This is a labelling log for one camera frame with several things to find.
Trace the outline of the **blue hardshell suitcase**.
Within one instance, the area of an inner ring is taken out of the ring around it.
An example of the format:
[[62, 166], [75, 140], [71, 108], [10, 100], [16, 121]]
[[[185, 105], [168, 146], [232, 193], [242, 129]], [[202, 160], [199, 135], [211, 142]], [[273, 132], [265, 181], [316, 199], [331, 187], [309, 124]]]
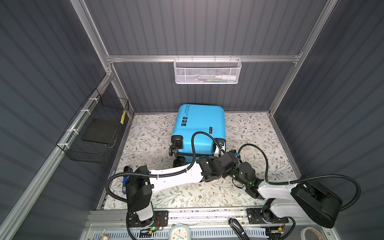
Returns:
[[176, 157], [173, 167], [184, 166], [193, 161], [192, 145], [195, 146], [196, 160], [201, 156], [213, 156], [214, 144], [219, 141], [226, 146], [225, 111], [222, 107], [181, 105], [169, 148], [169, 156]]

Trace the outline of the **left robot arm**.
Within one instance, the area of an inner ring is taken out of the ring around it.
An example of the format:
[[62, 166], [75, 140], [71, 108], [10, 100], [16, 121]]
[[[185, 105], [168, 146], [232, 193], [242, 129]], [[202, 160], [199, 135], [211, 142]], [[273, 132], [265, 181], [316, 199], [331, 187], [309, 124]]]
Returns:
[[137, 213], [139, 220], [145, 222], [154, 217], [151, 202], [153, 194], [180, 185], [225, 178], [239, 165], [236, 155], [227, 152], [220, 157], [202, 156], [188, 166], [167, 170], [150, 172], [146, 166], [142, 166], [131, 172], [125, 182], [128, 212]]

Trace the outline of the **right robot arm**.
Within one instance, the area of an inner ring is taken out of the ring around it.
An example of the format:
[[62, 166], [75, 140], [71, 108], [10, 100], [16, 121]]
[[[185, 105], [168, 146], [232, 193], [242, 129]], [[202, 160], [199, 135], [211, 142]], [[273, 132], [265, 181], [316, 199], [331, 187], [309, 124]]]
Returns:
[[266, 223], [283, 218], [306, 218], [316, 224], [333, 228], [343, 201], [315, 180], [287, 185], [271, 185], [256, 177], [249, 163], [241, 163], [229, 171], [229, 176], [241, 183], [253, 198], [266, 200], [256, 215]]

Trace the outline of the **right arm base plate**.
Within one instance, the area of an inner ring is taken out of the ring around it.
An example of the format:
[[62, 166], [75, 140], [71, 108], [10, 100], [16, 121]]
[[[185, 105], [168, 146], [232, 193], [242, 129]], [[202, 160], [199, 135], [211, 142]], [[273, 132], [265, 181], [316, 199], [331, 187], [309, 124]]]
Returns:
[[263, 208], [247, 208], [247, 218], [250, 224], [287, 224], [290, 220], [287, 217], [278, 218], [270, 210]]

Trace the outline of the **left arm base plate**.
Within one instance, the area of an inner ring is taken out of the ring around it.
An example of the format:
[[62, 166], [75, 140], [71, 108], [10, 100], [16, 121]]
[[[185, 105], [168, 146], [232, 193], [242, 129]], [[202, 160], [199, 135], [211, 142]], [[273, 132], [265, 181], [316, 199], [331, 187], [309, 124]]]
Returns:
[[168, 225], [169, 211], [154, 211], [151, 218], [140, 221], [136, 213], [128, 213], [126, 220], [130, 228], [166, 227]]

